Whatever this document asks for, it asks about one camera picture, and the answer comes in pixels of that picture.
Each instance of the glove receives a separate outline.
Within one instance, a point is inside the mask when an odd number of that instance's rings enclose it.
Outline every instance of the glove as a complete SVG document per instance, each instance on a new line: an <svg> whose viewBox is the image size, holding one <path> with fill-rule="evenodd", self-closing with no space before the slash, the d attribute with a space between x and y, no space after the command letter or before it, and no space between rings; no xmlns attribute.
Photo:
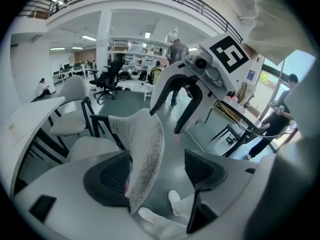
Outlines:
<svg viewBox="0 0 320 240"><path fill-rule="evenodd" d="M278 116L281 116L282 112L285 111L284 106L274 107L274 113Z"/></svg>
<svg viewBox="0 0 320 240"><path fill-rule="evenodd" d="M272 101L272 102L270 103L270 107L271 107L271 108L274 108L276 105L277 105L277 101L276 101L276 100L274 100L274 101Z"/></svg>

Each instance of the grey floor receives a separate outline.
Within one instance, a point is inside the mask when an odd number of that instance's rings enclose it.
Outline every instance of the grey floor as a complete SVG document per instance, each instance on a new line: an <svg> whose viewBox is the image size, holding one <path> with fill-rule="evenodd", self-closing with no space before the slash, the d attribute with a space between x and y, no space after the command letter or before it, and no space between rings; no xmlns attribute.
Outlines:
<svg viewBox="0 0 320 240"><path fill-rule="evenodd" d="M57 92L60 91L61 86L62 84L56 85ZM177 105L171 108L169 106L171 103L171 96L172 95L170 94L166 103L157 112L157 115L162 122L165 134L164 155L157 179L148 197L144 201L143 206L150 208L153 212L168 219L186 224L187 221L184 221L183 218L173 216L168 200L169 190L176 190L180 194L181 198L185 198L194 193L194 188L184 169L184 150L204 150L211 153L212 148L210 139L221 131L227 124L230 124L231 121L225 115L213 110L207 123L204 123L208 115L208 113L205 112L203 118L189 129L189 133L185 132L176 135L174 134L175 125L178 118L188 105L190 98L182 93L182 95L177 97ZM144 101L144 94L142 92L119 91L115 100L112 100L110 97L104 97L103 100L101 100L103 102L101 102L100 105L97 104L92 93L90 93L89 98L92 101L92 108L94 112L99 115L128 117L138 110L142 108L149 108L150 106L150 98L147 98L147 100ZM68 103L60 107L59 111L61 113L66 113L74 109L80 109L79 102L75 101ZM49 122L46 121L42 128L46 132L49 132ZM88 130L81 133L81 136L89 135ZM64 137L63 141L68 148L71 148L78 138L78 136ZM108 133L106 134L106 138L111 138ZM243 159L248 154L249 149L258 141L259 140L256 139L254 142L252 141L252 143L241 146L234 154L232 154L231 157L234 159ZM272 152L266 148L262 153L262 155L255 158L256 162L259 161L260 157L263 155L270 154ZM46 170L49 170L56 165L57 164L47 157L44 157L44 161L41 161L36 157L31 158L30 156L27 156L21 168L20 177L30 183ZM139 221L147 231L150 231L150 229L148 229L150 225L143 222L138 213L133 217Z"/></svg>

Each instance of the ceiling light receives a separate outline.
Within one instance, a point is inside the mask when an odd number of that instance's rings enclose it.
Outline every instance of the ceiling light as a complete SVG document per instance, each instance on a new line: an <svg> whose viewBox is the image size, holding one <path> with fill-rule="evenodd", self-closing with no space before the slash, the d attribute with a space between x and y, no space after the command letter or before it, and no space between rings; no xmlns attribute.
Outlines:
<svg viewBox="0 0 320 240"><path fill-rule="evenodd" d="M150 38L151 33L150 32L145 32L144 38Z"/></svg>
<svg viewBox="0 0 320 240"><path fill-rule="evenodd" d="M92 38L92 37L87 36L87 35L82 36L82 38L84 38L84 39L88 39L88 40L91 40L91 41L97 41L97 39Z"/></svg>
<svg viewBox="0 0 320 240"><path fill-rule="evenodd" d="M51 48L50 51L56 51L56 50L64 50L66 48Z"/></svg>

